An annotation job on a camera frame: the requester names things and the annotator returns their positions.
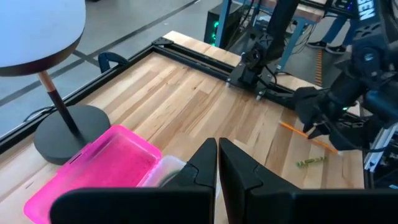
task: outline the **butcher block table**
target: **butcher block table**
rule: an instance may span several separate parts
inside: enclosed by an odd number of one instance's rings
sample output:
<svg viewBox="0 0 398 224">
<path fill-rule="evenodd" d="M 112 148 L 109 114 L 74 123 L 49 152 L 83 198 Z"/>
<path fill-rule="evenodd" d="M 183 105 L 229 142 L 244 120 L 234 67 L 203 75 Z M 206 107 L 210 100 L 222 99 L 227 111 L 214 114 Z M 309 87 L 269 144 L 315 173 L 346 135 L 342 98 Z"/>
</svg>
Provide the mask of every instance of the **butcher block table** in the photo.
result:
<svg viewBox="0 0 398 224">
<path fill-rule="evenodd" d="M 235 54 L 177 32 L 164 37 L 231 65 L 239 62 Z M 312 86 L 292 76 L 278 76 L 278 83 L 291 89 Z M 227 88 L 225 82 L 156 53 L 81 103 L 102 108 L 113 124 L 129 128 L 163 154 L 183 161 L 189 160 L 206 138 L 227 137 L 297 187 L 364 187 L 361 152 L 339 156 L 327 151 L 279 124 L 283 121 L 302 128 L 293 111 L 271 101 L 256 101 L 252 94 Z M 0 155 L 0 223 L 30 223 L 24 204 L 58 168 L 40 156 L 32 140 L 33 135 Z M 295 165 L 320 156 L 328 159 L 304 168 Z M 216 222 L 227 223 L 222 194 L 217 199 Z"/>
</svg>

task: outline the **sneaker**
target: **sneaker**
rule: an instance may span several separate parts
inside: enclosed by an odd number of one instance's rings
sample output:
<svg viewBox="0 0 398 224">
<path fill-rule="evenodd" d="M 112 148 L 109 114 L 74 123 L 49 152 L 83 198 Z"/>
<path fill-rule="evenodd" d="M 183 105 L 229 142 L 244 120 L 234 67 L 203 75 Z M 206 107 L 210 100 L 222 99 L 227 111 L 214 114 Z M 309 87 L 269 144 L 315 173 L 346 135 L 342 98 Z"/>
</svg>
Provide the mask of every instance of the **sneaker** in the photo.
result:
<svg viewBox="0 0 398 224">
<path fill-rule="evenodd" d="M 328 46 L 325 50 L 331 54 L 342 55 L 346 52 L 347 48 L 343 47 L 342 45 L 337 46 L 337 47 L 329 47 Z"/>
<path fill-rule="evenodd" d="M 307 42 L 307 46 L 314 48 L 314 49 L 325 49 L 327 43 L 323 41 L 318 41 L 318 42 Z"/>
</svg>

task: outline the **pink tray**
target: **pink tray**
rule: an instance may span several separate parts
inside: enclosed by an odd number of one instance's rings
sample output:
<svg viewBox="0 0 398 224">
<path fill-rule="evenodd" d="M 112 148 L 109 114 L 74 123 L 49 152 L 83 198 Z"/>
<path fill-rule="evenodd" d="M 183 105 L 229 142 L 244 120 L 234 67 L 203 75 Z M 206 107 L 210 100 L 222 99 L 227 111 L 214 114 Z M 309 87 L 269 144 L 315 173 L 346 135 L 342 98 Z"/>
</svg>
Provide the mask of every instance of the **pink tray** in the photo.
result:
<svg viewBox="0 0 398 224">
<path fill-rule="evenodd" d="M 24 207 L 36 224 L 50 223 L 52 203 L 82 187 L 137 187 L 162 158 L 162 153 L 122 126 L 112 126 L 57 171 Z"/>
</svg>

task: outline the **black table base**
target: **black table base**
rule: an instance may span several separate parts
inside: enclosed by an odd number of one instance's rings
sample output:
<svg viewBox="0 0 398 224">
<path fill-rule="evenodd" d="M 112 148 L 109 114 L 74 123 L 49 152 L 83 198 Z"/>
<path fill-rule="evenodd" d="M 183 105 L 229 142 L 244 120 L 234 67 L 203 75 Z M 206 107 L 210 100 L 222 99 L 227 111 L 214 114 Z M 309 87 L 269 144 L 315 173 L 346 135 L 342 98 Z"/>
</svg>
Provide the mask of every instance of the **black table base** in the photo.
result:
<svg viewBox="0 0 398 224">
<path fill-rule="evenodd" d="M 39 124 L 34 144 L 46 161 L 62 165 L 88 143 L 95 141 L 110 126 L 104 111 L 88 105 L 69 106 L 68 111 L 78 131 L 72 132 L 56 111 Z"/>
</svg>

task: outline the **pencil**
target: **pencil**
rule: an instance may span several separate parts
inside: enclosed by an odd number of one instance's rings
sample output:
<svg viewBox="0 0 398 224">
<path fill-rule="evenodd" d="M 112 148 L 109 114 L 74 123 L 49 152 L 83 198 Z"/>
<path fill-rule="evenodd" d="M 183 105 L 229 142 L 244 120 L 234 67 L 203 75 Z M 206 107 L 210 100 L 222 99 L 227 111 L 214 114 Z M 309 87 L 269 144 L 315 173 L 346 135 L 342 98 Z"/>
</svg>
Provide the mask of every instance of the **pencil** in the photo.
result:
<svg viewBox="0 0 398 224">
<path fill-rule="evenodd" d="M 287 124 L 285 122 L 279 121 L 279 123 L 283 127 L 287 128 L 287 129 L 290 129 L 290 130 L 294 131 L 295 133 L 297 133 L 297 134 L 299 134 L 299 135 L 301 135 L 303 137 L 306 137 L 306 138 L 308 137 L 308 135 L 306 135 L 304 132 L 295 129 L 294 127 L 292 127 L 291 125 L 289 125 L 289 124 Z M 311 141 L 316 143 L 316 144 L 318 144 L 318 145 L 320 145 L 320 146 L 322 146 L 322 147 L 324 147 L 325 149 L 327 149 L 329 151 L 332 151 L 332 152 L 334 152 L 336 154 L 339 154 L 337 149 L 330 147 L 328 144 L 324 143 L 323 141 L 319 141 L 319 140 L 316 140 L 316 139 L 311 139 Z"/>
</svg>

